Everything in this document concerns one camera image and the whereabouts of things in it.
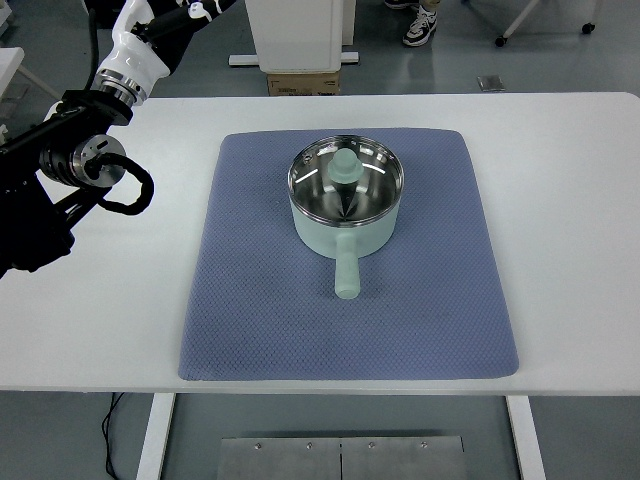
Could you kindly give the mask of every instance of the saucepan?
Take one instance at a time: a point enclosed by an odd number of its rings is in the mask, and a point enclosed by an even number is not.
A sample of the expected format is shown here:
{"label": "saucepan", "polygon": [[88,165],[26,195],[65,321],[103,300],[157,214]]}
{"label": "saucepan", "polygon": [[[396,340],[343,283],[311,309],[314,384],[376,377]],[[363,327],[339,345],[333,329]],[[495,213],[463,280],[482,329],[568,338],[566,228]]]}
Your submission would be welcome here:
{"label": "saucepan", "polygon": [[398,157],[369,138],[328,137],[296,156],[288,184],[300,239],[336,260],[336,295],[356,298],[358,259],[382,248],[395,228],[404,185]]}

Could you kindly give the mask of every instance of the glass lid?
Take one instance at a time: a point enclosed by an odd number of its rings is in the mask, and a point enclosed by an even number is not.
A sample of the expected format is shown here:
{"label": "glass lid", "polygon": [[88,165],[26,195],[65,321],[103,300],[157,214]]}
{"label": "glass lid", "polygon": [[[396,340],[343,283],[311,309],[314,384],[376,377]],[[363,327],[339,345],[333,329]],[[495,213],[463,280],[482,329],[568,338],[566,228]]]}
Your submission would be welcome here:
{"label": "glass lid", "polygon": [[388,148],[356,135],[312,143],[296,156],[288,180],[298,210],[340,227],[384,216],[400,200],[404,182],[402,166]]}

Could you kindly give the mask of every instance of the blue mat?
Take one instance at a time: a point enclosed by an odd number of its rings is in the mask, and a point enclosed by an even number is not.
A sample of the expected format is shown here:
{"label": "blue mat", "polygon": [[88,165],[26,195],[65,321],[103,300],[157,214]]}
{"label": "blue mat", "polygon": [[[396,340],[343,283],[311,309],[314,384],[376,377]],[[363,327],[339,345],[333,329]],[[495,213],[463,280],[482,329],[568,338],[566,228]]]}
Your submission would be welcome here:
{"label": "blue mat", "polygon": [[[357,134],[400,159],[393,236],[360,259],[355,300],[299,239],[287,172]],[[463,138],[429,129],[256,132],[220,149],[185,321],[186,380],[428,380],[513,374],[518,356]]]}

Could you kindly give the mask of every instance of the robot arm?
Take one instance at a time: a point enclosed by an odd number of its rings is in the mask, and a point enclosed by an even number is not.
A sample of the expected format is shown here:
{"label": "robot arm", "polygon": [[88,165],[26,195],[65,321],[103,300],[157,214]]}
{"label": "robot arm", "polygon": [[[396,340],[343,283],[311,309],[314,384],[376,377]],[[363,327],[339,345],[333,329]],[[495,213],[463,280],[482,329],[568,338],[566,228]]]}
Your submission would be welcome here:
{"label": "robot arm", "polygon": [[[173,73],[193,34],[234,2],[127,0],[93,88],[67,91],[50,119],[0,147],[0,277],[11,268],[33,272],[68,255],[75,241],[71,228],[96,205],[137,215],[150,204],[151,176],[107,131],[129,124],[132,107]],[[77,190],[54,204],[38,170]],[[105,200],[127,171],[141,183],[138,200]]]}

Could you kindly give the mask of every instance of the gray floor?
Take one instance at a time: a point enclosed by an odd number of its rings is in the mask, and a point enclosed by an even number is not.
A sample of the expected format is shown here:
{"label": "gray floor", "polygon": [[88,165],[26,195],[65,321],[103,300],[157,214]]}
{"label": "gray floor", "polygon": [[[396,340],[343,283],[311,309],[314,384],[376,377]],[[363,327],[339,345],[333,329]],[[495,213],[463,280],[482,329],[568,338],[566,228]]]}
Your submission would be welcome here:
{"label": "gray floor", "polygon": [[[342,68],[342,94],[478,93],[477,76],[500,75],[509,92],[640,95],[640,29],[636,26],[640,2],[605,0],[596,30],[585,36],[579,32],[591,18],[594,0],[543,0],[506,47],[494,47],[495,38],[525,4],[526,0],[445,1],[433,41],[409,49],[400,44],[400,38],[412,20],[411,11],[390,11],[380,0],[358,0],[355,44],[345,50],[358,51],[361,63]],[[23,65],[53,88],[61,92],[81,88],[89,71],[89,49],[80,0],[13,0],[10,5],[15,20],[0,40],[6,46],[22,47]],[[105,55],[110,49],[109,32],[101,31],[99,39]],[[258,69],[227,67],[229,54],[251,53],[246,10],[238,2],[196,35],[179,70],[158,82],[153,95],[266,96],[266,78]],[[39,123],[53,101],[19,75],[14,83],[29,90],[21,99],[3,100],[15,107],[10,118],[0,119],[10,135]],[[114,420],[114,463],[123,478],[135,477],[150,401],[149,395],[125,397]],[[189,478],[215,478],[221,436],[249,430],[330,434],[388,432],[396,425],[404,432],[442,428],[480,438],[483,408],[493,409],[495,399],[477,399],[475,407],[468,401],[461,402],[471,405],[477,417],[473,420],[465,414],[462,418],[469,422],[463,424],[456,420],[460,415],[456,408],[438,410],[438,421],[424,412],[412,413],[412,409],[431,410],[434,405],[440,408],[438,399],[399,398],[387,405],[391,400],[377,398],[185,398],[178,401],[165,478],[181,478],[180,465],[191,465]],[[100,432],[108,403],[107,394],[0,393],[0,478],[109,478],[104,473]],[[341,413],[334,415],[331,405],[339,405]],[[295,406],[298,413],[289,416],[287,406]],[[547,478],[640,478],[639,399],[534,398],[532,410]],[[496,422],[504,427],[504,416],[498,413]],[[190,425],[197,426],[201,415],[218,423],[208,430],[194,430],[189,440]],[[257,426],[252,429],[249,421]],[[487,458],[501,458],[495,470],[486,462],[478,463],[470,478],[512,478],[513,457],[508,457],[512,447],[504,432],[499,429],[486,444],[478,444],[491,449]],[[211,450],[202,449],[207,440]]]}

